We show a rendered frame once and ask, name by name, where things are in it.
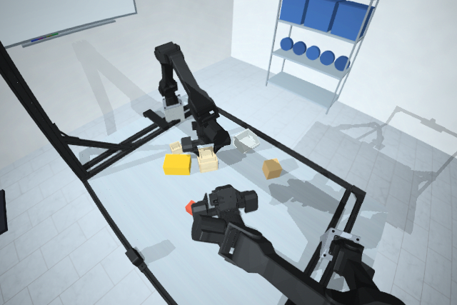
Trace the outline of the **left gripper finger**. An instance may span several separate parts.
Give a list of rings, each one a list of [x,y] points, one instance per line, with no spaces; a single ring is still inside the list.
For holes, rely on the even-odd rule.
[[[222,146],[221,144],[220,145],[214,145],[214,154],[216,154],[216,152],[221,148],[221,147],[224,147]]]
[[[194,149],[194,150],[192,150],[192,151],[190,151],[190,152],[195,153],[198,157],[200,156],[199,153],[198,153],[199,150],[198,150],[198,147],[197,147],[197,146],[196,146],[196,149]]]

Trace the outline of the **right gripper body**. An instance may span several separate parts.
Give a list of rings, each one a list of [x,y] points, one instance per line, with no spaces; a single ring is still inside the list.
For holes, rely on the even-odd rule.
[[[244,209],[245,213],[248,213],[251,211],[256,211],[258,209],[258,195],[254,190],[245,191],[241,195],[241,199],[237,200],[237,202],[238,202],[239,209],[245,207],[245,209]],[[233,211],[228,211],[228,212],[226,212],[226,215],[220,216],[216,212],[215,207],[208,209],[208,207],[206,207],[205,202],[202,202],[202,201],[192,203],[191,211],[192,211],[193,219],[196,217],[197,214],[201,214],[201,215],[205,215],[205,216],[218,216],[218,218],[223,219],[224,221],[227,220],[228,218],[231,218],[234,216],[241,218],[240,211],[238,211],[236,213],[234,213]]]

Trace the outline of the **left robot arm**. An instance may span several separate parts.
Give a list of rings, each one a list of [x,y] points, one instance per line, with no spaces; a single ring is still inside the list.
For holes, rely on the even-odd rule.
[[[188,95],[189,110],[195,119],[195,121],[191,122],[192,129],[196,130],[196,133],[197,129],[200,132],[204,132],[214,145],[220,145],[225,142],[228,133],[216,121],[220,117],[219,110],[214,100],[197,84],[180,50],[180,46],[172,41],[155,47],[154,54],[161,64],[162,73],[162,80],[159,82],[159,93],[165,97],[166,106],[179,103],[175,94],[178,88],[177,81],[173,78],[174,69]],[[214,113],[210,114],[210,111],[214,111]]]

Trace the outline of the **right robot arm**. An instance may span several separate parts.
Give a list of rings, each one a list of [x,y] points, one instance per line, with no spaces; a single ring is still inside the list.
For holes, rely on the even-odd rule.
[[[239,211],[236,190],[230,184],[216,187],[209,194],[209,201],[221,216],[228,211]],[[328,253],[333,256],[332,271],[344,275],[348,284],[350,291],[345,292],[327,289],[287,262],[260,231],[245,226],[237,216],[224,221],[197,214],[191,238],[218,244],[218,255],[225,261],[248,273],[260,274],[296,305],[405,305],[397,297],[380,291],[363,268],[364,246],[341,236],[334,236]],[[234,248],[232,254],[231,248]]]

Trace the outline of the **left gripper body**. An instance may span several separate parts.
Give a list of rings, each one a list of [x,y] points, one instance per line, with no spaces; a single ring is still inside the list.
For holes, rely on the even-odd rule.
[[[198,129],[197,129],[197,132],[198,132],[198,139],[197,140],[191,140],[191,137],[190,136],[187,136],[187,137],[183,137],[181,138],[181,146],[182,146],[182,151],[185,153],[185,152],[190,152],[194,149],[196,149],[196,146],[199,146],[199,145],[206,145],[206,144],[212,144],[213,142],[207,137],[207,135],[205,135],[204,132],[200,132]],[[226,131],[227,132],[227,131]],[[228,133],[228,132],[227,132]],[[221,145],[222,146],[227,146],[227,145],[230,145],[231,144],[231,138],[229,136],[229,133],[228,133],[228,137],[227,139],[225,140],[224,143],[222,143]]]

